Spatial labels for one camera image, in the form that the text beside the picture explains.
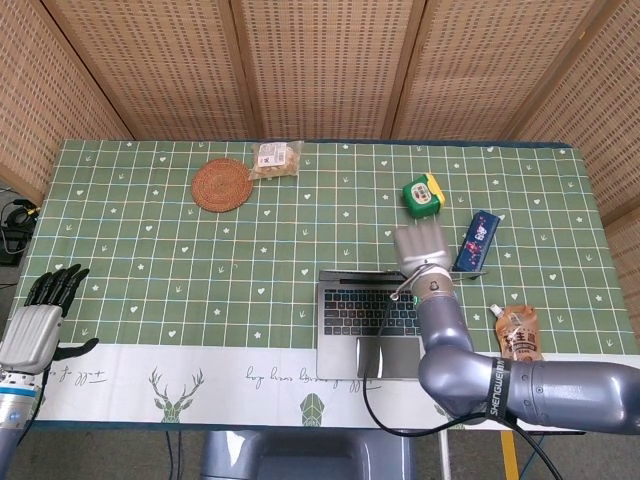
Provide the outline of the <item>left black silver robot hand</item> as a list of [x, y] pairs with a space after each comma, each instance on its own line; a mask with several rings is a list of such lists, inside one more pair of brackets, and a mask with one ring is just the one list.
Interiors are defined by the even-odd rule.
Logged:
[[55, 361], [77, 358], [98, 344], [90, 338], [76, 347], [60, 345], [61, 329], [75, 294], [90, 270], [80, 264], [46, 272], [35, 280], [23, 305], [9, 319], [1, 341], [1, 368], [39, 375]]

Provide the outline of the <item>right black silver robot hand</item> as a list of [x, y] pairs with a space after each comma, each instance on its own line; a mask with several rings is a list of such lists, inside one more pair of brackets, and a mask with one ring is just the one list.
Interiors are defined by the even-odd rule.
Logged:
[[425, 265], [446, 271], [452, 267], [452, 256], [443, 230], [434, 219], [399, 227], [393, 232], [398, 270], [409, 278]]

